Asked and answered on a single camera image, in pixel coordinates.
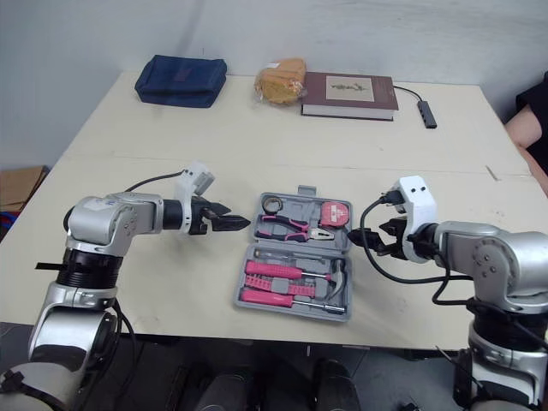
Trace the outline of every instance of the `cardboard box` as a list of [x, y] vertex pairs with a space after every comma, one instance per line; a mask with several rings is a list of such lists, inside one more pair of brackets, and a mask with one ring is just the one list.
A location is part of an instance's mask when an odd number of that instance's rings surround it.
[[0, 172], [0, 211], [21, 211], [47, 175], [44, 166]]

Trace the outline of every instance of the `pink screwdriver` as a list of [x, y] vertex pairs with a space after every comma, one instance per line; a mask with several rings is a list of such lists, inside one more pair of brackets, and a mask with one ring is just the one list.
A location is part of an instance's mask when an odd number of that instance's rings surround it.
[[314, 304], [312, 302], [295, 301], [292, 295], [281, 295], [269, 293], [268, 291], [258, 291], [256, 289], [244, 289], [241, 292], [241, 300], [245, 302], [254, 302], [256, 304], [266, 304], [269, 306], [292, 307], [293, 304], [301, 304], [325, 310], [329, 313], [342, 314], [346, 312], [344, 307], [328, 306], [327, 304]]
[[296, 280], [307, 277], [325, 278], [331, 281], [331, 274], [316, 274], [315, 272], [305, 272], [297, 267], [287, 267], [279, 264], [258, 263], [256, 261], [248, 261], [246, 264], [246, 274], [254, 274], [259, 276], [289, 278]]

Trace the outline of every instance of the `pink tape measure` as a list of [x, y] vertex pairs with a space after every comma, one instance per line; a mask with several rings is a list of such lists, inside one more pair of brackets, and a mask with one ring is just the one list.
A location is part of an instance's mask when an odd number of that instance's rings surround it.
[[327, 227], [342, 227], [350, 219], [348, 207], [336, 201], [326, 201], [322, 204], [319, 225]]

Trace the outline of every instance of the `claw hammer head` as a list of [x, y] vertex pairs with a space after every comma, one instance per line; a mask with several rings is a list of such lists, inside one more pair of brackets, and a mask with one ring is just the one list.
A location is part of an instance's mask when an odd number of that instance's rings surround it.
[[346, 284], [346, 273], [344, 272], [344, 266], [346, 265], [344, 259], [334, 259], [332, 262], [332, 274], [331, 281], [335, 283], [335, 288], [327, 296], [327, 300], [330, 300], [341, 292]]

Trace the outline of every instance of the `hammer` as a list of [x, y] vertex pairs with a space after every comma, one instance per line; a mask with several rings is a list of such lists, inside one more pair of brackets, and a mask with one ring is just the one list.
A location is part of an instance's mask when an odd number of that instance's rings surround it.
[[346, 284], [346, 273], [344, 272], [344, 266], [346, 262], [344, 259], [334, 259], [331, 264], [333, 274], [331, 274], [331, 281], [335, 283], [335, 287], [327, 296], [327, 300], [330, 300], [335, 295], [339, 294]]
[[344, 284], [346, 282], [346, 276], [344, 274], [344, 266], [345, 264], [343, 259], [335, 259], [333, 260], [333, 263], [332, 263], [332, 267], [333, 267], [332, 274], [318, 274], [316, 272], [306, 272], [306, 271], [303, 271], [301, 268], [297, 268], [297, 267], [287, 267], [286, 265], [278, 265], [278, 264], [258, 263], [256, 261], [249, 260], [246, 263], [246, 274], [278, 277], [278, 278], [288, 278], [290, 280], [296, 280], [296, 279], [302, 278], [303, 276], [323, 278], [327, 281], [331, 281], [335, 283], [335, 287], [333, 288], [333, 290], [330, 292], [330, 294], [327, 297], [327, 300], [329, 300], [333, 298], [335, 295], [337, 295], [344, 287]]

